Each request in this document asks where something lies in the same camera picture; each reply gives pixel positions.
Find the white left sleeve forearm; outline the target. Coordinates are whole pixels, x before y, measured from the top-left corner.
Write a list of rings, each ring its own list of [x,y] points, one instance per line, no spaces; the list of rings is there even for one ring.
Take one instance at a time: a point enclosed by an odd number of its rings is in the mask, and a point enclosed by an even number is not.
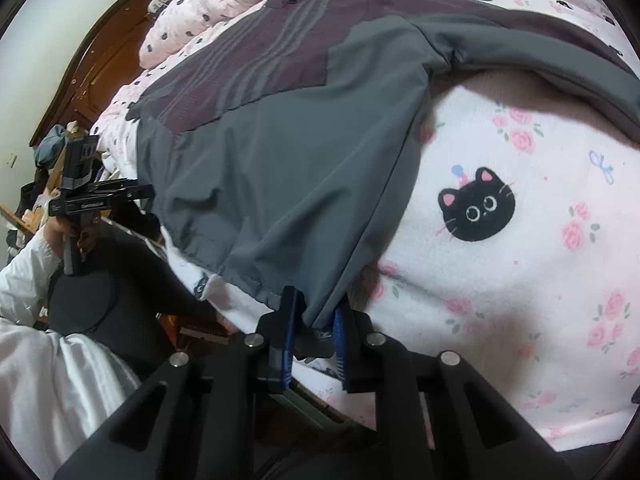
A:
[[[23,250],[1,270],[1,330],[33,328],[46,298],[50,278],[61,258],[40,229]]]

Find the person left hand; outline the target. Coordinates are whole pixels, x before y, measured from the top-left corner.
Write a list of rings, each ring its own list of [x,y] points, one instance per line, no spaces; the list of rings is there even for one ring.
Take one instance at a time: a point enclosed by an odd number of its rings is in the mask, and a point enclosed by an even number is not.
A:
[[[88,226],[80,228],[63,217],[50,217],[43,227],[43,236],[52,252],[60,258],[64,256],[66,240],[76,240],[79,251],[86,254],[96,246],[100,230],[99,223],[99,220],[91,220]]]

